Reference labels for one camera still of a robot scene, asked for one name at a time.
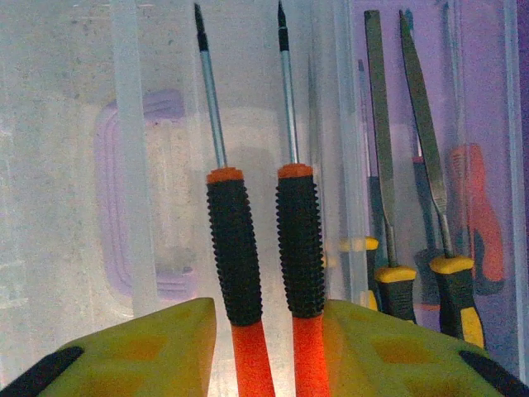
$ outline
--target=metal blade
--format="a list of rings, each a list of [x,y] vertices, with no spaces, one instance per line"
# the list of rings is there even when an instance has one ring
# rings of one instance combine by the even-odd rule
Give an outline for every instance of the metal blade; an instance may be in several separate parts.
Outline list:
[[[373,106],[374,139],[379,168],[380,193],[384,221],[386,223],[386,244],[390,265],[396,265],[393,225],[395,222],[395,189],[393,186],[393,158],[391,156],[391,135],[389,131],[388,98],[384,73],[384,51],[379,11],[364,12],[365,39]]]
[[[413,43],[410,27],[403,12],[400,12],[400,32],[403,45],[404,69],[406,70],[407,87],[412,100],[413,115],[417,125],[419,141],[421,142],[422,157],[427,169],[431,198],[436,207],[441,223],[441,234],[446,256],[453,256],[453,247],[446,218],[448,199],[445,181],[441,168],[441,158],[437,148],[436,133],[431,119],[430,104],[428,103],[427,88],[422,76],[421,63]]]

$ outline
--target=clear plastic container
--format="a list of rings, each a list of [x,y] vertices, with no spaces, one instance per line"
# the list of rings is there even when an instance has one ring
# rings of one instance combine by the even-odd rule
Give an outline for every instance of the clear plastic container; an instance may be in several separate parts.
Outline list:
[[[505,281],[499,293],[476,300],[491,355],[525,379],[516,3],[449,3],[284,2],[300,156],[315,168],[322,205],[327,293],[365,304],[365,254],[339,248],[341,239],[372,230],[364,134],[372,126],[362,88],[369,76],[358,69],[358,60],[366,64],[366,9],[381,11],[384,29],[399,260],[415,265],[426,248],[398,36],[398,10],[409,8],[446,175],[459,145],[478,144],[485,159]],[[212,296],[218,333],[209,394],[236,395],[207,218],[205,178],[216,163],[193,4],[111,4],[2,4],[0,385],[76,337]],[[250,196],[274,383],[278,395],[293,395],[275,216],[276,172],[288,161],[277,3],[201,6],[228,162],[244,171]],[[448,185],[450,223],[464,229],[468,215]],[[462,253],[470,243],[461,240]],[[438,312],[422,305],[423,283],[417,279],[417,319],[437,328]]]

